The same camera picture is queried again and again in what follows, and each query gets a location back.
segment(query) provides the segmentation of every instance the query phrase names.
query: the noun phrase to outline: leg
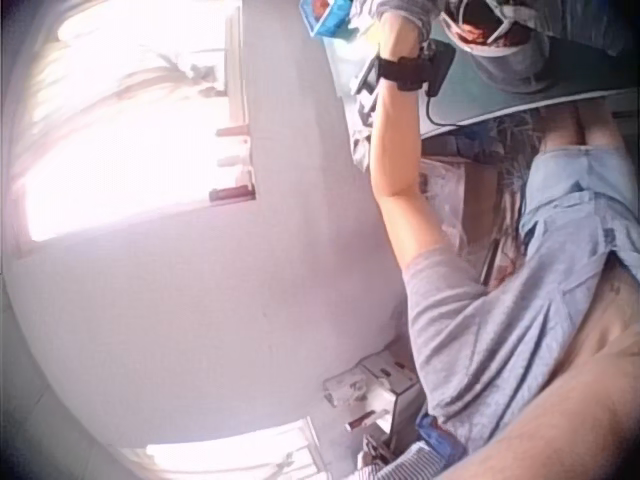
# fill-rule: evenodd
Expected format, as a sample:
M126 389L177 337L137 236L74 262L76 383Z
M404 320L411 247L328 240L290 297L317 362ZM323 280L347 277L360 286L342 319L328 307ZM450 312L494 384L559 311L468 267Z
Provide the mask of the leg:
M587 145L624 148L624 141L604 98L578 102L578 112Z
M543 135L540 153L562 147L584 145L575 104L563 103L542 108L540 121Z

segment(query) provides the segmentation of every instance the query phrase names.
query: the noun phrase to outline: clutter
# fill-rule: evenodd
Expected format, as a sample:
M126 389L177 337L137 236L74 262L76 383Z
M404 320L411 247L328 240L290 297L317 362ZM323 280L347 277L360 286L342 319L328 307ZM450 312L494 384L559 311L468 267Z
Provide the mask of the clutter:
M324 398L332 407L351 405L364 399L367 393L367 379L359 367L347 370L322 383Z
M345 424L349 432L376 424L385 435L394 436L413 425L425 402L416 374L386 350L325 380L323 387L333 407L351 407L349 411L358 415Z

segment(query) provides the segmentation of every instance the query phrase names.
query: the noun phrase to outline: blue shorts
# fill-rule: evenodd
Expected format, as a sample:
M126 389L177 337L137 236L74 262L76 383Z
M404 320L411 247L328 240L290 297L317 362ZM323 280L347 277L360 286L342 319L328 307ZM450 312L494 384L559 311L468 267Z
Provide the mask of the blue shorts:
M584 217L594 217L601 225L594 251L614 250L632 271L640 271L638 183L623 149L565 147L534 159L520 222L527 257L544 247L545 236L556 226Z

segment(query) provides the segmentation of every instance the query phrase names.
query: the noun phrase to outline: striped cloth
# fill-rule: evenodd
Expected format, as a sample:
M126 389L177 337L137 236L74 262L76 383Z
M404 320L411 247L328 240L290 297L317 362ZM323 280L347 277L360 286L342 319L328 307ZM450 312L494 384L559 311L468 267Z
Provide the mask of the striped cloth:
M416 442L391 465L373 465L345 480L432 480L445 470L445 459L425 442Z

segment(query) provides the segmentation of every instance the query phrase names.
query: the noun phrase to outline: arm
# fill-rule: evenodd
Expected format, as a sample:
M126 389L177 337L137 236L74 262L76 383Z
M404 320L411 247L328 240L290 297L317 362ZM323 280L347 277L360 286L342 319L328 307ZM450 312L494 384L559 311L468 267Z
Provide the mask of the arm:
M420 31L395 12L381 19L380 55L390 60L415 57ZM380 80L371 139L371 184L401 268L418 254L447 243L435 212L418 189L420 119L418 93L400 92Z

